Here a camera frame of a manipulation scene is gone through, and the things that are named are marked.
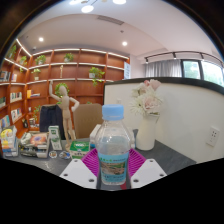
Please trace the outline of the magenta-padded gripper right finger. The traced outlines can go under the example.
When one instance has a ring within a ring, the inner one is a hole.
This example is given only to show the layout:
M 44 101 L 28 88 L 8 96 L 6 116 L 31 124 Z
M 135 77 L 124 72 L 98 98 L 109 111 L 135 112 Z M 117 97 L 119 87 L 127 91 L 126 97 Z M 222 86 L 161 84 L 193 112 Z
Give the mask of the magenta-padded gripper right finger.
M 154 159 L 146 159 L 135 149 L 129 151 L 128 174 L 132 189 L 141 188 L 166 176 Z

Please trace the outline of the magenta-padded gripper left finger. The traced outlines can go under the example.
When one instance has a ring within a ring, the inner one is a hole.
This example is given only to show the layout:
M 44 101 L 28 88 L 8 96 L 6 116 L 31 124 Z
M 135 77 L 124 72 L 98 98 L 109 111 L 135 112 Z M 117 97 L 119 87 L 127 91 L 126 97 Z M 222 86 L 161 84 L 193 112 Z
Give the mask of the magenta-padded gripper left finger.
M 81 159 L 73 159 L 62 171 L 60 177 L 84 188 L 96 189 L 99 175 L 97 150 L 89 151 Z

